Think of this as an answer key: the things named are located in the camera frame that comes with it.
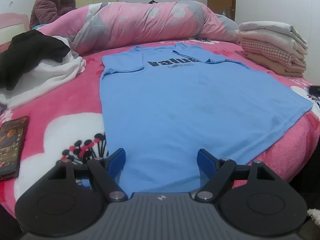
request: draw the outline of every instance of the phone screen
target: phone screen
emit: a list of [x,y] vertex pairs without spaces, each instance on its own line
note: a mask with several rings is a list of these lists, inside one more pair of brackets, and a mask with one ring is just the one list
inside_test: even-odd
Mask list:
[[11,120],[0,128],[0,176],[14,173],[19,166],[27,119]]

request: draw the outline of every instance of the person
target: person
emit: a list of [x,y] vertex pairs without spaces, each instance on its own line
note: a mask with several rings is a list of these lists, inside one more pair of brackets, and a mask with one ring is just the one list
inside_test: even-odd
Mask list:
[[30,29],[54,22],[74,9],[76,9],[76,0],[36,0],[31,11]]

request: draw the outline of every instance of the phone case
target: phone case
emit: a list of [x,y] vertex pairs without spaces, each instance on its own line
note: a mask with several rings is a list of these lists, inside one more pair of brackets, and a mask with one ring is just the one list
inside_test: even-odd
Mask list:
[[0,180],[18,177],[28,117],[4,122],[0,128]]

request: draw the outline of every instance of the printed logo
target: printed logo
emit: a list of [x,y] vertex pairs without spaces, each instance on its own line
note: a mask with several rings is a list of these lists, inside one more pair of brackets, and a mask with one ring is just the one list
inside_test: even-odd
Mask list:
[[158,196],[158,199],[161,200],[161,201],[165,200],[166,198],[167,198],[167,197],[166,197],[165,195],[160,195],[160,196]]
[[173,67],[177,67],[177,66],[193,66],[192,63],[189,62],[200,62],[197,59],[188,57],[188,58],[170,58],[169,60],[164,60],[164,61],[148,61],[148,63],[153,66],[153,67],[158,67],[160,64],[167,66],[169,68],[173,68]]
[[176,64],[176,65],[170,65],[170,66],[167,66],[169,68],[174,68],[174,67],[185,67],[185,66],[194,66],[194,64],[192,63],[186,63],[186,64]]

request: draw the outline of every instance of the pink bedspread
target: pink bedspread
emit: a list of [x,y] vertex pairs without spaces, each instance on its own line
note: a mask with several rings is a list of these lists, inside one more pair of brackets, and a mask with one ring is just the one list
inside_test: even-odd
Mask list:
[[[143,46],[156,47],[172,45],[175,42],[178,41],[161,41],[143,44]],[[255,70],[269,73],[288,87],[305,88],[311,85],[303,78],[279,76],[256,65],[244,57],[241,46],[233,43],[182,42],[191,45],[200,44],[204,49],[215,54],[242,61]],[[58,160],[64,158],[62,155],[64,150],[73,150],[76,141],[92,140],[89,146],[81,150],[86,150],[88,147],[101,147],[99,140],[94,137],[104,132],[99,99],[99,78],[103,72],[101,57],[127,51],[131,47],[111,49],[84,57],[87,60],[86,71],[79,74],[74,80],[26,105],[6,111],[0,116],[0,124],[24,115],[30,118],[19,177],[0,182],[0,203],[9,213],[14,215],[16,200]],[[262,160],[283,179],[291,179],[300,171],[315,150],[320,134],[319,124],[319,117],[309,111],[256,160]]]

